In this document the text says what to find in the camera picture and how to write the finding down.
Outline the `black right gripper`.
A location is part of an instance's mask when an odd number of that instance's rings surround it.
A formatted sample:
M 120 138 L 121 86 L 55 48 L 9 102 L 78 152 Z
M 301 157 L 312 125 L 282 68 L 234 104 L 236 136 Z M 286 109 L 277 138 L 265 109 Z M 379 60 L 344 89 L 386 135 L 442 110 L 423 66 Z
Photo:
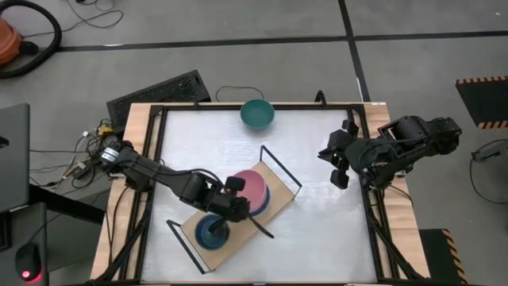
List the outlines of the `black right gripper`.
M 349 176 L 346 174 L 349 161 L 345 154 L 346 149 L 357 139 L 359 127 L 351 119 L 346 119 L 339 130 L 329 135 L 328 148 L 323 149 L 317 155 L 321 160 L 329 162 L 336 167 L 332 171 L 330 181 L 340 189 L 346 189 Z

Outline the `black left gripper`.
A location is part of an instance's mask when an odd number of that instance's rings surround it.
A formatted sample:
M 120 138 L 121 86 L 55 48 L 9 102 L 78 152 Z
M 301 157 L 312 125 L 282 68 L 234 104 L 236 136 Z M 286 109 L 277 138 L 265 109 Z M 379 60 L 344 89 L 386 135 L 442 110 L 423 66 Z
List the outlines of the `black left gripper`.
M 222 218 L 210 225 L 209 232 L 212 235 L 228 235 L 229 226 L 226 220 L 230 222 L 240 222 L 248 217 L 261 233 L 269 238 L 274 238 L 272 233 L 266 230 L 251 214 L 249 214 L 250 202 L 245 197 L 237 195 L 238 192 L 243 191 L 245 184 L 245 179 L 229 176 L 226 179 L 224 187 L 220 191 L 214 192 L 210 200 L 206 203 L 206 210 Z

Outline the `hazard-striped black floor mat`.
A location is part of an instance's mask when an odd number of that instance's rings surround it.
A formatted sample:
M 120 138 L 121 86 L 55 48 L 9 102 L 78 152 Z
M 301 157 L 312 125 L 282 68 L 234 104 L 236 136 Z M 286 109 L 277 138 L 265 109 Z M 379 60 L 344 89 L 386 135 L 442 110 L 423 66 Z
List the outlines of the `hazard-striped black floor mat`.
M 419 230 L 430 277 L 433 280 L 454 284 L 467 284 L 451 232 L 447 229 Z
M 508 129 L 508 76 L 458 79 L 455 87 L 478 129 Z

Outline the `grey laptop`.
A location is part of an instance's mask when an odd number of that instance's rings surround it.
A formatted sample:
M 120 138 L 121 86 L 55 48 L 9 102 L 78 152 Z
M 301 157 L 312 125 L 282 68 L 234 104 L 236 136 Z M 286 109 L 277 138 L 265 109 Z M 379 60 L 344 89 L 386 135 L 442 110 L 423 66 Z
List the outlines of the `grey laptop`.
M 30 106 L 0 109 L 0 213 L 29 201 Z

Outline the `cyan blue bowl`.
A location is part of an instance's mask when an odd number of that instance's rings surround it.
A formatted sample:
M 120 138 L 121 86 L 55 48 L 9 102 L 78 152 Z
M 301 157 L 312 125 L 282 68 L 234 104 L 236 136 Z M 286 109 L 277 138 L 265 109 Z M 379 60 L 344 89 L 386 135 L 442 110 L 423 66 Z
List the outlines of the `cyan blue bowl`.
M 205 215 L 198 221 L 194 230 L 194 236 L 197 243 L 207 250 L 220 249 L 229 239 L 230 230 L 228 235 L 212 235 L 209 232 L 210 225 L 222 217 L 215 214 Z

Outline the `wooden dish rack tray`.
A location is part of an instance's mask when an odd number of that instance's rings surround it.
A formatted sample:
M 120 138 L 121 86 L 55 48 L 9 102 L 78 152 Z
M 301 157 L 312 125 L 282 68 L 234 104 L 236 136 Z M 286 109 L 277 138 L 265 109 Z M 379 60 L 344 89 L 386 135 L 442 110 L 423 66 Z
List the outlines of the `wooden dish rack tray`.
M 293 201 L 296 194 L 263 161 L 259 161 L 250 169 L 257 171 L 264 178 L 271 192 L 267 210 L 263 214 L 253 216 L 258 223 L 264 226 L 288 203 Z M 244 249 L 248 241 L 259 232 L 248 217 L 241 222 L 227 222 L 230 229 L 228 241 L 220 249 L 203 249 L 195 239 L 194 230 L 198 221 L 205 215 L 213 214 L 198 211 L 182 225 L 171 220 L 167 221 L 178 242 L 202 274 L 213 272 L 220 264 Z

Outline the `teal bowl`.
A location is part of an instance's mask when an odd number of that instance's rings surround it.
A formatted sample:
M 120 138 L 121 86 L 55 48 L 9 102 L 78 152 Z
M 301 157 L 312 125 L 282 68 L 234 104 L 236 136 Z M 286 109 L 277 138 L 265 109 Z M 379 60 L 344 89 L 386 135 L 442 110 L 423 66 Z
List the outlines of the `teal bowl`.
M 247 101 L 240 110 L 242 122 L 250 129 L 262 130 L 269 127 L 275 118 L 275 108 L 263 99 Z

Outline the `black table frame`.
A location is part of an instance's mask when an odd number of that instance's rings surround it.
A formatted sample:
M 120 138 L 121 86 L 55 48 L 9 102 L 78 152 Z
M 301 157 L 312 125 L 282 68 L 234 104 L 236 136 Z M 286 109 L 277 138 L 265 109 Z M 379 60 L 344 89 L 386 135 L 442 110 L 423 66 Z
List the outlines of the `black table frame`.
M 354 117 L 362 120 L 361 130 L 371 137 L 377 134 L 380 126 L 390 121 L 387 105 L 384 102 L 276 102 L 275 108 L 283 107 L 302 110 L 306 107 L 324 110 L 328 107 L 351 107 Z M 137 151 L 144 151 L 156 143 L 155 137 L 162 134 L 160 127 L 153 127 L 155 116 L 163 107 L 181 110 L 239 110 L 239 102 L 177 102 L 177 103 L 134 103 L 129 110 L 124 139 L 131 141 Z M 402 201 L 401 191 L 409 193 L 406 181 L 396 179 L 394 189 L 389 189 L 384 198 L 384 208 L 377 207 L 375 213 L 381 215 L 384 226 L 391 231 L 393 243 L 409 263 L 423 276 L 429 277 L 428 260 L 425 257 L 421 237 L 416 223 L 414 209 Z M 99 243 L 94 257 L 90 281 L 86 286 L 133 286 L 140 283 L 140 274 L 136 267 L 141 265 L 143 241 L 137 239 L 132 249 L 125 255 L 116 272 L 109 279 L 101 279 L 108 268 L 109 258 L 121 253 L 122 247 L 130 238 L 131 232 L 140 221 L 141 212 L 147 207 L 145 195 L 138 195 L 125 190 L 125 179 L 112 180 L 110 197 L 106 210 L 108 215 L 103 219 Z

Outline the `light pink bowl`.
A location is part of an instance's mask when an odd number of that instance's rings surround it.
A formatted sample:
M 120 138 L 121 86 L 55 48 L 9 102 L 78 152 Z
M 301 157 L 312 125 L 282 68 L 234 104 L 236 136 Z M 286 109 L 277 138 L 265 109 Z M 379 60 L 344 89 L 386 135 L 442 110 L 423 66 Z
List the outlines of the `light pink bowl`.
M 243 190 L 239 193 L 240 197 L 244 197 L 249 201 L 249 211 L 257 210 L 262 204 L 266 196 L 266 183 L 264 178 L 255 170 L 247 169 L 240 171 L 234 175 L 245 181 Z

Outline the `orange vacuum cleaner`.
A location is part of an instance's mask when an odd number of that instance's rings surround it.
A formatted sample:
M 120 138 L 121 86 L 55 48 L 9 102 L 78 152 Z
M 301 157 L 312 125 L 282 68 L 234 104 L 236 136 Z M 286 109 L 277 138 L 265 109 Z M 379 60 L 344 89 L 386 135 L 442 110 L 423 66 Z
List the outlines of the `orange vacuum cleaner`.
M 0 17 L 0 66 L 20 54 L 21 36 L 7 21 Z

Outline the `black desk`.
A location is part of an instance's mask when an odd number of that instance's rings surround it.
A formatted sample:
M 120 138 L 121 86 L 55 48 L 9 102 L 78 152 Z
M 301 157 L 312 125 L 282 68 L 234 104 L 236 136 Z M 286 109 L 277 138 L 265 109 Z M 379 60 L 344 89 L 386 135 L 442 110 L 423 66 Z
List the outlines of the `black desk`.
M 29 186 L 29 201 L 20 207 L 0 213 L 0 286 L 48 286 L 48 212 L 56 215 L 99 223 L 104 210 L 94 204 L 102 195 L 95 194 L 89 202 Z M 27 242 L 39 247 L 42 271 L 33 281 L 23 281 L 15 269 L 15 254 Z

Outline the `slate blue bowl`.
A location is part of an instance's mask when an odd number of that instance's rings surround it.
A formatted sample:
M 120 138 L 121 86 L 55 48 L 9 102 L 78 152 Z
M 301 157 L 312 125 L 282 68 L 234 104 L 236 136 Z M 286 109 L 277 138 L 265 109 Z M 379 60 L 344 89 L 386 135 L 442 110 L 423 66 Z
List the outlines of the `slate blue bowl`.
M 251 215 L 257 216 L 263 214 L 267 210 L 270 200 L 271 200 L 271 192 L 269 187 L 266 187 L 266 196 L 263 201 L 263 204 L 257 210 L 252 211 Z

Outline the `black computer mouse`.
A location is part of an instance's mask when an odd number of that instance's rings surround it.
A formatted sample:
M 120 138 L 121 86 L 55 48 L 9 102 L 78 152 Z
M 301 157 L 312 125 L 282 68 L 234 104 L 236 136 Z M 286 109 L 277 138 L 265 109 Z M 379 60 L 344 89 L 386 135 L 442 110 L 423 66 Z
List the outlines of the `black computer mouse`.
M 35 280 L 42 271 L 39 247 L 34 242 L 27 242 L 15 254 L 15 269 L 19 277 L 30 282 Z

